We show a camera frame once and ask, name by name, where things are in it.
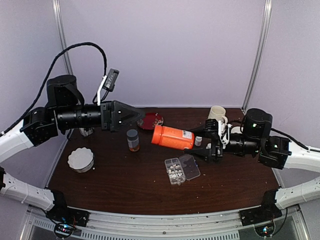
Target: wood grain surface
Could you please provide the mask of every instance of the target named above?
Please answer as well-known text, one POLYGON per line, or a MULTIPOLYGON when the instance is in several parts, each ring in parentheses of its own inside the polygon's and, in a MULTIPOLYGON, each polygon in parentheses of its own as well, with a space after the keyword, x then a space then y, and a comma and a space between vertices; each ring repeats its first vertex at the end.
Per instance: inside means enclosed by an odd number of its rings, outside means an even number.
MULTIPOLYGON (((208 108, 145 108, 145 111, 161 114, 165 126, 185 130, 203 124, 209 113, 208 108)), ((243 118, 236 108, 227 109, 226 115, 229 120, 243 118)), ((278 188, 271 168, 251 156, 231 154, 225 154, 219 164, 196 158, 201 175, 180 186, 171 185, 164 161, 183 152, 151 144, 152 135, 152 131, 139 129, 135 123, 113 133, 96 128, 88 138, 75 130, 49 189, 62 191, 71 207, 121 214, 176 215, 257 206, 265 191, 278 188), (138 129, 138 152, 129 151, 128 129, 138 129), (72 151, 82 147, 94 153, 95 169, 77 173, 67 161, 72 151)))

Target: white bowl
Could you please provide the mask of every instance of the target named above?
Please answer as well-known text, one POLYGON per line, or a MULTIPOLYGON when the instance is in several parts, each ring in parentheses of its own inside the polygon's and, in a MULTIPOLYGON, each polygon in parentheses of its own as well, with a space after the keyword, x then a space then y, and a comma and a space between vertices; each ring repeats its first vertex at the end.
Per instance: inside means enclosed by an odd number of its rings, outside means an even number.
POLYGON ((94 165, 94 153, 86 148, 77 148, 68 157, 69 167, 78 173, 89 171, 94 165))

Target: cup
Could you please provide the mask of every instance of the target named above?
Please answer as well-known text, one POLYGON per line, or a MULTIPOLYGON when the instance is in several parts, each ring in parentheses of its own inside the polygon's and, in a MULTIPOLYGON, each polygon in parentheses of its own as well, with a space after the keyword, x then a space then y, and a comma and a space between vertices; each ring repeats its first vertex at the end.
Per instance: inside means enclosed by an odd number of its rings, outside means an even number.
POLYGON ((228 123, 228 118, 226 117, 226 110, 222 106, 212 106, 209 112, 208 119, 222 121, 225 124, 228 123))

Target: white wall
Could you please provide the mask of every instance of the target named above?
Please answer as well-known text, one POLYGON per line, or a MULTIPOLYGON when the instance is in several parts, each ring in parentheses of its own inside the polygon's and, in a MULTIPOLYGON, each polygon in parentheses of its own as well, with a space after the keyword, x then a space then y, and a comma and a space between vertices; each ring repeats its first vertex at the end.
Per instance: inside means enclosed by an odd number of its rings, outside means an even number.
MULTIPOLYGON (((240 107, 255 61, 264 1, 61 1, 68 45, 91 41, 120 70, 117 99, 135 106, 240 107)), ((78 86, 92 99, 98 51, 71 51, 78 86)))
MULTIPOLYGON (((273 126, 320 148, 320 1, 275 0, 269 35, 249 107, 273 115, 273 126)), ((285 187, 320 174, 282 170, 285 187)), ((301 204, 312 239, 319 239, 320 200, 301 204)))
MULTIPOLYGON (((0 130, 9 127, 36 97, 55 57, 61 51, 50 0, 0 1, 0 130)), ((52 77, 66 74, 62 60, 52 77)), ((38 106, 46 104, 46 91, 38 106)), ((1 164, 14 177, 44 187, 53 160, 64 141, 51 139, 1 164)), ((27 206, 0 197, 0 239, 16 240, 27 206)))

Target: orange plastic jar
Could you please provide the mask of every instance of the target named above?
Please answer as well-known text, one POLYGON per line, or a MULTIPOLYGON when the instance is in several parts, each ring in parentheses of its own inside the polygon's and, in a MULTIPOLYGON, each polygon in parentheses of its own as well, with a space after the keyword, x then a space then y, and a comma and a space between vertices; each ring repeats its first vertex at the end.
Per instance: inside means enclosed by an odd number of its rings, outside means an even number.
POLYGON ((192 149, 194 142, 192 132, 160 125, 155 126, 151 140, 152 144, 179 150, 192 149))

